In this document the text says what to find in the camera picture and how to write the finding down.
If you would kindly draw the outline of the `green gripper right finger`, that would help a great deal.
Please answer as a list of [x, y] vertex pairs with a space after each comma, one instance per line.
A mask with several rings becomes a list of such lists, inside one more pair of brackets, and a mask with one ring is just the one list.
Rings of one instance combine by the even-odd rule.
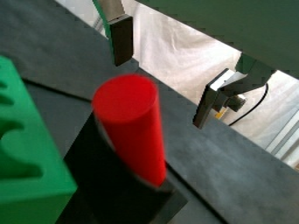
[[223, 107], [238, 111], [244, 105], [239, 95], [263, 87], [275, 69], [264, 62], [240, 54], [235, 70], [224, 69], [206, 85], [192, 124], [202, 129], [212, 110], [220, 112]]

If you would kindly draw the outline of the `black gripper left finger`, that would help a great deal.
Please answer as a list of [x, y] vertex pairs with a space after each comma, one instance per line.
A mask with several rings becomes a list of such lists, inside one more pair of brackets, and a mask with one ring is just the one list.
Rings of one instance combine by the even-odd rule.
[[103, 19], [114, 64], [120, 66], [134, 56], [134, 18], [126, 14], [122, 0], [92, 0]]

